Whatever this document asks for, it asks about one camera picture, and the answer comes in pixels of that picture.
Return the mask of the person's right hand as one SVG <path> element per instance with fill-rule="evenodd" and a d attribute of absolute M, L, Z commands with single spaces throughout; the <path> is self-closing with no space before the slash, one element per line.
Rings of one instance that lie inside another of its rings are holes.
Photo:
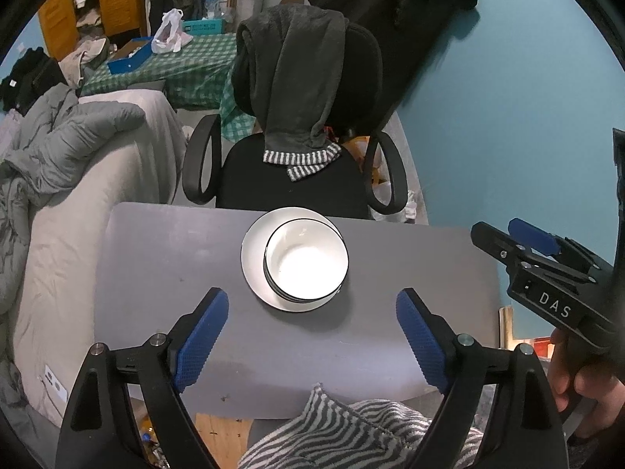
<path fill-rule="evenodd" d="M 605 362 L 587 365 L 572 376 L 568 368 L 566 334 L 555 329 L 551 343 L 555 347 L 548 380 L 557 410 L 562 412 L 567 409 L 571 391 L 596 402 L 575 435 L 587 439 L 612 427 L 624 416 L 624 384 L 612 374 L 611 367 Z"/>

